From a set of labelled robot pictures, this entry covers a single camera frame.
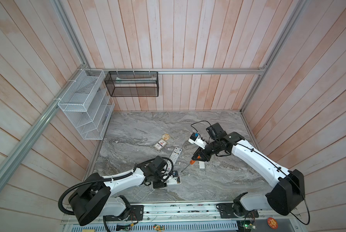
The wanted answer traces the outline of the white battery cover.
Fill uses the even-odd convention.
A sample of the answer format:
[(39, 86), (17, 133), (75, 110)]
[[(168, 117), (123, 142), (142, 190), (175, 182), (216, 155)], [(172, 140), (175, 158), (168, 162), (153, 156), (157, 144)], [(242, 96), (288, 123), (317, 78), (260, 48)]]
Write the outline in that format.
[(205, 162), (204, 161), (199, 161), (199, 169), (200, 170), (205, 169)]

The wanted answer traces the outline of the white TV remote control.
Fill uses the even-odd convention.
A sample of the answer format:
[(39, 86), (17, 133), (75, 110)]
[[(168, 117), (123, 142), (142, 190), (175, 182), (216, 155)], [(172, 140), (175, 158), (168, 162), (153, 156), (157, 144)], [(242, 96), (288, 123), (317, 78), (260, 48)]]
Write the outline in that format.
[[(172, 161), (173, 165), (175, 165), (176, 161), (178, 160), (180, 154), (182, 153), (182, 149), (175, 147), (171, 156), (169, 157), (169, 159)], [(170, 161), (167, 161), (167, 171), (171, 171), (172, 170), (172, 163)]]

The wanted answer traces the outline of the white air conditioner remote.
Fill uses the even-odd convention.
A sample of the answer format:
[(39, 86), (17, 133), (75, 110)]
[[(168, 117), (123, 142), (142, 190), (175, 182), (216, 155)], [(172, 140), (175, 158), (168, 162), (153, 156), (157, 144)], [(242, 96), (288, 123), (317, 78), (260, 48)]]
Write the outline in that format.
[(165, 183), (167, 186), (179, 185), (179, 184), (181, 184), (181, 178), (180, 178), (180, 176), (169, 177)]

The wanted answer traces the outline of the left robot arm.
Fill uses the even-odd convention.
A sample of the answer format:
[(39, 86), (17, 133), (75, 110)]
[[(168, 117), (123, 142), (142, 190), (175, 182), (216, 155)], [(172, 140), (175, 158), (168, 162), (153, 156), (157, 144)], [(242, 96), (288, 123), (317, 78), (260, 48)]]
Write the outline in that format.
[(131, 204), (126, 197), (113, 195), (140, 185), (164, 187), (173, 167), (170, 158), (156, 156), (117, 175), (102, 177), (93, 173), (85, 181), (68, 188), (60, 196), (58, 208), (64, 214), (75, 216), (80, 226), (88, 225), (99, 216), (120, 221), (132, 219)]

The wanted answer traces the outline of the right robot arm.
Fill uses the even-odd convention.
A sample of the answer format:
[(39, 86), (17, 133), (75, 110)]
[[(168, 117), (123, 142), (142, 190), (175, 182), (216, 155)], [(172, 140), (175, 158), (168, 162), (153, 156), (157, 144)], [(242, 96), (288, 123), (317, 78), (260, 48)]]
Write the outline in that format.
[(287, 216), (305, 200), (304, 175), (298, 170), (289, 170), (254, 148), (237, 132), (226, 133), (215, 123), (210, 125), (208, 132), (211, 143), (204, 141), (198, 132), (189, 138), (191, 144), (198, 146), (192, 161), (209, 162), (213, 155), (225, 152), (227, 156), (236, 156), (258, 172), (270, 185), (272, 190), (266, 194), (249, 195), (243, 192), (232, 204), (233, 214), (243, 218), (254, 210), (271, 209)]

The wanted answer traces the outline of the round wooden coaster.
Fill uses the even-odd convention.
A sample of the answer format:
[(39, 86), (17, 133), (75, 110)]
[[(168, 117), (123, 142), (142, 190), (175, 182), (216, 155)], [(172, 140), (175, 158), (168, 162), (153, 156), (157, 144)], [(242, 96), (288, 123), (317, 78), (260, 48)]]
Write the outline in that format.
[(168, 141), (169, 139), (170, 139), (170, 135), (169, 134), (164, 134), (163, 136), (162, 136), (162, 139), (164, 140), (164, 141)]

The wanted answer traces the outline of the playing card box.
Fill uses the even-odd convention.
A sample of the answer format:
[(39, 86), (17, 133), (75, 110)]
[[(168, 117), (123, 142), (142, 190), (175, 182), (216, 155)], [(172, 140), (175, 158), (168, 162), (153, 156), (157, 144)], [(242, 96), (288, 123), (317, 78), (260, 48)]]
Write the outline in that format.
[(156, 144), (154, 144), (153, 147), (157, 151), (161, 151), (166, 145), (167, 145), (167, 142), (163, 139), (160, 139)]

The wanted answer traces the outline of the red round sticker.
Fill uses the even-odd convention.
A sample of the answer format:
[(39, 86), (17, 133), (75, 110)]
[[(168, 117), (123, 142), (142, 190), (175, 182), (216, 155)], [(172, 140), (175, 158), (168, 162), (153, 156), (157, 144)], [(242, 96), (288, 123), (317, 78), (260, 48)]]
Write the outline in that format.
[(277, 221), (274, 218), (269, 217), (267, 219), (267, 223), (268, 223), (270, 228), (272, 228), (274, 230), (278, 229), (278, 223), (277, 223)]

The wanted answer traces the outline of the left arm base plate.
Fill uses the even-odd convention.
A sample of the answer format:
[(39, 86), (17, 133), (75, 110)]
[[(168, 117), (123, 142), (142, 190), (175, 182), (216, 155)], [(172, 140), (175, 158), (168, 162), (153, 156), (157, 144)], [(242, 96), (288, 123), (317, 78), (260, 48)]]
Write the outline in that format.
[(128, 206), (127, 209), (120, 216), (104, 216), (106, 221), (142, 221), (144, 215), (144, 206), (143, 205), (132, 205)]

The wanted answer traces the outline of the aluminium mounting rail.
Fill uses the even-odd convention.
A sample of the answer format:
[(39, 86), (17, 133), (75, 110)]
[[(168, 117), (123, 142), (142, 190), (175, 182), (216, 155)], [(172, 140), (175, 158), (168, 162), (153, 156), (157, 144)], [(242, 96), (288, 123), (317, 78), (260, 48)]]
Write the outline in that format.
[(178, 222), (178, 221), (216, 221), (216, 220), (245, 220), (259, 219), (294, 219), (300, 216), (294, 210), (287, 216), (282, 216), (274, 210), (258, 209), (247, 216), (238, 217), (234, 213), (233, 202), (160, 202), (160, 203), (131, 203), (131, 216), (141, 223), (147, 222)]

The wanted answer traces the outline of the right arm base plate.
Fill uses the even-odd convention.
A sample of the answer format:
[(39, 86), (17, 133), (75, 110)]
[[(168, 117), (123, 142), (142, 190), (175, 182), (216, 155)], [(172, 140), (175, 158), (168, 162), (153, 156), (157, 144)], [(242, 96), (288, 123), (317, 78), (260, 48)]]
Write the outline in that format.
[(247, 211), (240, 203), (220, 203), (216, 205), (221, 218), (258, 218), (257, 210)]

